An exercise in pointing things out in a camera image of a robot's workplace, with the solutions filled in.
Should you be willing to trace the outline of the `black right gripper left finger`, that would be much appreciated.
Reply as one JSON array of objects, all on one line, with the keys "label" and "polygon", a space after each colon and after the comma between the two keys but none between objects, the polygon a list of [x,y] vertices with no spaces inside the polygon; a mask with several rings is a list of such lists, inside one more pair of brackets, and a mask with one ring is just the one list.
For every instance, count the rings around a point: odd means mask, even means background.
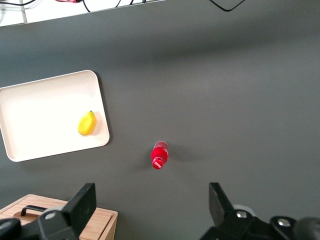
[{"label": "black right gripper left finger", "polygon": [[96,186],[86,183],[62,209],[47,210],[36,220],[38,238],[78,240],[96,207]]}]

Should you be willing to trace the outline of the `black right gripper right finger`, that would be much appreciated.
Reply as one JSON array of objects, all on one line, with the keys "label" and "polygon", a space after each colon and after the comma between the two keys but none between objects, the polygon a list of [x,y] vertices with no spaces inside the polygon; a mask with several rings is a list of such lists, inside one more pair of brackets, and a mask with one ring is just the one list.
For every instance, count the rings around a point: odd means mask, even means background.
[{"label": "black right gripper right finger", "polygon": [[233,207],[221,185],[211,182],[208,187],[208,208],[214,226],[202,240],[293,240],[295,219],[275,216],[267,223],[249,210]]}]

